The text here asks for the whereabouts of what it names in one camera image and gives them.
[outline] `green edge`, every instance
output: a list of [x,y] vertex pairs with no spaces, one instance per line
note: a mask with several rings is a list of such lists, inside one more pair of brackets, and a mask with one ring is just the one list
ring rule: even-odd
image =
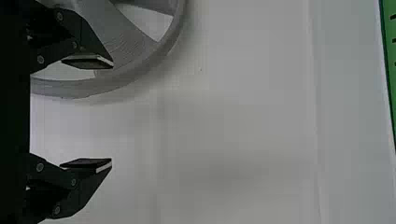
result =
[[396,136],[396,0],[380,0],[393,135]]

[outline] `white surface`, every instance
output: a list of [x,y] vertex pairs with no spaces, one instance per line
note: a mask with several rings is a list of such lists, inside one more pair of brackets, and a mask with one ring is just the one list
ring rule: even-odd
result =
[[312,3],[322,223],[395,223],[377,3]]
[[375,5],[352,2],[191,0],[145,78],[32,96],[33,152],[114,160],[80,214],[47,223],[394,223]]

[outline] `bolt head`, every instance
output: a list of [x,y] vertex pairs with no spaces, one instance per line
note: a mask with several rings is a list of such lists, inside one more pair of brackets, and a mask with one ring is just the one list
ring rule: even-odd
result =
[[43,56],[41,56],[41,55],[38,55],[37,56],[37,62],[39,63],[39,64],[43,64],[44,63],[44,57]]
[[38,171],[39,173],[42,172],[44,170],[44,164],[43,163],[39,163],[36,167],[35,170]]
[[74,187],[77,184],[77,180],[76,179],[72,179],[72,186]]
[[56,13],[56,19],[58,21],[63,21],[64,20],[64,14],[62,14],[61,12]]
[[61,213],[61,206],[56,206],[54,209],[53,209],[53,215],[59,215]]

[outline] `fan blade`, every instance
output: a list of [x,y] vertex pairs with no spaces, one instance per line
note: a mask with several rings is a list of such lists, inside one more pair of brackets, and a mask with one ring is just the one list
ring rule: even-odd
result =
[[110,0],[113,4],[126,4],[173,16],[177,0]]
[[157,43],[108,0],[82,0],[76,5],[76,11],[90,24],[114,60],[113,69],[97,72],[97,76],[111,75]]

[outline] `white wall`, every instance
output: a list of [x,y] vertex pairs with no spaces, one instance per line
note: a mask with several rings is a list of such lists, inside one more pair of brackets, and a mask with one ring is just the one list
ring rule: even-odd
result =
[[394,223],[375,5],[344,2],[191,0],[145,78],[32,96],[34,153],[114,159],[80,214],[48,223]]
[[376,1],[312,1],[322,223],[394,223],[394,147]]

